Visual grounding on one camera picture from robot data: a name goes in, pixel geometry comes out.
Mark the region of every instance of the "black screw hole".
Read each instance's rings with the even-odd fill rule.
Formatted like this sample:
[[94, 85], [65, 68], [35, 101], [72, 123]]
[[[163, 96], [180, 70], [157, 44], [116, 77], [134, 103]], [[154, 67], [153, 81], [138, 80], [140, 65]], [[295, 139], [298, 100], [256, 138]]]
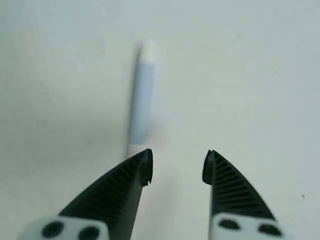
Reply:
[[100, 231], [95, 226], [87, 226], [79, 233], [79, 240], [96, 240], [99, 237]]
[[61, 234], [64, 229], [62, 221], [53, 221], [47, 224], [42, 230], [42, 236], [46, 239], [51, 239]]
[[273, 235], [273, 236], [277, 236], [277, 237], [282, 236], [281, 231], [277, 227], [275, 227], [275, 226], [273, 226], [271, 224], [261, 224], [259, 226], [258, 230], [259, 230], [260, 233]]
[[223, 227], [225, 229], [232, 229], [232, 230], [239, 230], [240, 226], [239, 224], [234, 221], [234, 220], [230, 220], [230, 219], [223, 219], [219, 222], [219, 226]]

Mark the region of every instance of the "pen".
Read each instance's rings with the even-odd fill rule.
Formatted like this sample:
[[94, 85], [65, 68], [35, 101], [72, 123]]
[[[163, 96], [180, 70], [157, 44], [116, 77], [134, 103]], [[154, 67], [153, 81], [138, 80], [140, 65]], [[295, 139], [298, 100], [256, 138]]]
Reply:
[[127, 149], [128, 157], [132, 157], [147, 148], [152, 90], [156, 69], [155, 50], [153, 43], [145, 42], [139, 52], [137, 69], [134, 76]]

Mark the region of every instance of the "marker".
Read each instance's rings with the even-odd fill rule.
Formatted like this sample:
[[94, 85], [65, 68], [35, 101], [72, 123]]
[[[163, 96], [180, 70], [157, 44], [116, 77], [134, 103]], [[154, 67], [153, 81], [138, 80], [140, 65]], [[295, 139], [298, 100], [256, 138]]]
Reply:
[[147, 149], [152, 90], [156, 69], [156, 48], [151, 42], [142, 45], [134, 77], [131, 121], [127, 156]]

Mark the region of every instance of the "pen barrel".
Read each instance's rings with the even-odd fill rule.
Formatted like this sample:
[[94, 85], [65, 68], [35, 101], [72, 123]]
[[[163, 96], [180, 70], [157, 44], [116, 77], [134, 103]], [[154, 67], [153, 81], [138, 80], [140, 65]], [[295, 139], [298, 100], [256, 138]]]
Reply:
[[155, 66], [154, 62], [140, 61], [136, 69], [131, 107], [130, 145], [143, 145], [147, 141]]

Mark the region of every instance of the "white tabletop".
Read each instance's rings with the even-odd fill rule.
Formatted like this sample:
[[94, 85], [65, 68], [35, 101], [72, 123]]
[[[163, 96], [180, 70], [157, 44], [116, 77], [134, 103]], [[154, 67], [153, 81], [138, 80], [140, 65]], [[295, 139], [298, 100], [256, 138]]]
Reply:
[[135, 45], [158, 46], [136, 240], [207, 239], [209, 149], [296, 239], [320, 215], [319, 0], [4, 0], [0, 238], [125, 157]]

